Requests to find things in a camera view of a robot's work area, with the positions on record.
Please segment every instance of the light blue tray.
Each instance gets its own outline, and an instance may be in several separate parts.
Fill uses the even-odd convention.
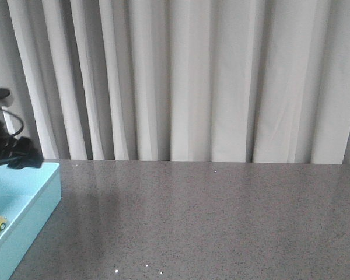
[[[0,280],[8,280],[61,200],[60,165],[40,169],[0,166]]]

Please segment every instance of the black device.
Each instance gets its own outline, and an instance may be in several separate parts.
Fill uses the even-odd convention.
[[[9,89],[0,87],[0,101],[7,99],[10,93]],[[31,139],[27,137],[17,139],[15,137],[23,131],[25,126],[21,118],[1,107],[0,110],[12,115],[21,123],[21,128],[18,131],[14,134],[8,134],[4,123],[0,120],[0,165],[8,165],[9,168],[13,169],[40,168],[44,158],[34,147]]]

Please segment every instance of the curtain fold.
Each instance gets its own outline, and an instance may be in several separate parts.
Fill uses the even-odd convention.
[[[47,159],[350,163],[350,0],[0,1],[0,86]]]

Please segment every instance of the black cable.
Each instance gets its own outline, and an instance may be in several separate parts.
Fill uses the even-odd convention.
[[[15,113],[12,113],[12,112],[10,112],[8,110],[5,110],[3,108],[0,108],[0,111],[8,113],[12,117],[15,117],[21,123],[21,128],[19,130],[17,130],[15,133],[10,134],[10,135],[0,136],[0,139],[2,139],[2,138],[11,138],[11,137],[14,137],[14,136],[17,136],[18,134],[20,134],[23,131],[23,129],[25,128],[25,124],[23,123],[22,119],[18,115],[16,115]]]

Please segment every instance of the speckled granite surface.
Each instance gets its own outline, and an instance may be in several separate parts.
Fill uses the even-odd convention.
[[[350,279],[350,166],[61,161],[12,280]]]

